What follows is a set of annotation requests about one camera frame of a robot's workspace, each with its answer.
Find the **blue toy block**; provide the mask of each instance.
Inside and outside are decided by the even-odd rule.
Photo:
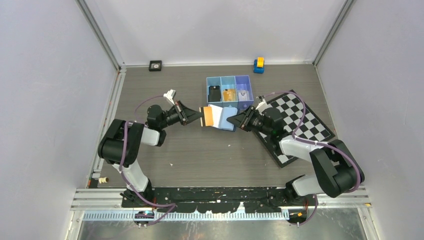
[[[258,60],[255,59],[253,62],[253,72],[255,74],[263,74],[265,71],[265,64],[263,65],[263,67],[258,67]]]

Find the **blue box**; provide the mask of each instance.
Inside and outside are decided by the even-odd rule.
[[[238,109],[247,109],[255,101],[252,92],[251,80],[248,75],[235,76],[235,90],[237,92]]]
[[[219,86],[221,91],[220,101],[209,101],[209,89],[211,86]],[[235,89],[235,100],[224,101],[223,92],[227,89]],[[206,78],[206,102],[219,107],[234,107],[239,110],[247,109],[254,103],[251,81],[248,75],[240,76],[214,76]]]

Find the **small white object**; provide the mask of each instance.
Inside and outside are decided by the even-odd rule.
[[[174,89],[171,89],[171,90],[169,90],[167,93],[165,93],[164,95],[163,95],[163,97],[166,99],[166,101],[169,103],[169,104],[171,104],[171,106],[174,106],[175,105],[175,103],[174,103],[174,97],[175,97],[175,94],[176,94],[177,92],[174,90]]]
[[[105,177],[99,177],[99,179],[98,179],[99,184],[105,184],[107,182],[109,182],[109,178],[106,177],[106,176]]]
[[[268,109],[270,106],[268,106],[268,103],[267,103],[267,101],[265,101],[265,99],[263,98],[262,99],[262,101],[257,105],[257,107],[256,107],[256,110],[260,113],[260,114],[262,114],[262,112],[265,110],[265,109]]]

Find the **black mounting base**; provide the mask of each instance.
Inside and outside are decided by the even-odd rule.
[[[144,191],[139,192],[139,194],[146,200],[152,202],[154,200],[155,194],[152,189],[152,182],[148,180],[147,187]],[[120,194],[122,198],[121,206],[123,208],[141,208],[147,206],[147,204],[137,196],[137,194],[132,190],[125,190]]]
[[[228,213],[235,212],[241,202],[246,213],[278,213],[279,207],[304,207],[305,201],[309,205],[315,204],[311,195],[287,201],[285,188],[277,187],[156,187],[154,189],[154,203],[176,203],[174,212],[178,213]],[[136,201],[123,200],[123,208],[140,208],[146,204]],[[166,212],[167,208],[158,208],[158,212]]]

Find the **small black object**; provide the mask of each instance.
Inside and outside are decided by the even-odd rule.
[[[148,65],[149,72],[160,72],[162,71],[162,60],[150,61]]]
[[[221,88],[220,86],[209,86],[209,95],[207,96],[209,103],[221,102]]]

